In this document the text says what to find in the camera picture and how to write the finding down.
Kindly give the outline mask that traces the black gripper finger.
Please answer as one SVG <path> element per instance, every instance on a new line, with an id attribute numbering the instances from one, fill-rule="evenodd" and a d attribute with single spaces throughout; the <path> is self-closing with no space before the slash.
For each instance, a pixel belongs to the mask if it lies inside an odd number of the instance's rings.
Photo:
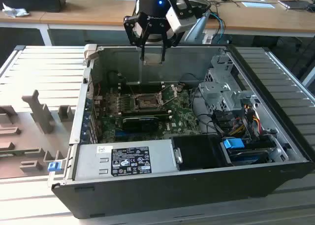
<path id="1" fill-rule="evenodd" d="M 167 26 L 164 23 L 160 23 L 160 34 L 162 39 L 162 53 L 161 53 L 161 63 L 165 61 L 166 49 L 170 47 L 176 47 L 182 37 L 184 36 L 183 32 L 174 33 L 171 38 L 167 38 Z"/>
<path id="2" fill-rule="evenodd" d="M 139 24 L 142 29 L 139 37 L 133 30 L 136 24 Z M 150 20 L 148 20 L 148 15 L 125 16 L 124 28 L 130 44 L 141 48 L 140 60 L 143 61 L 145 55 L 145 44 L 151 31 L 151 23 Z"/>

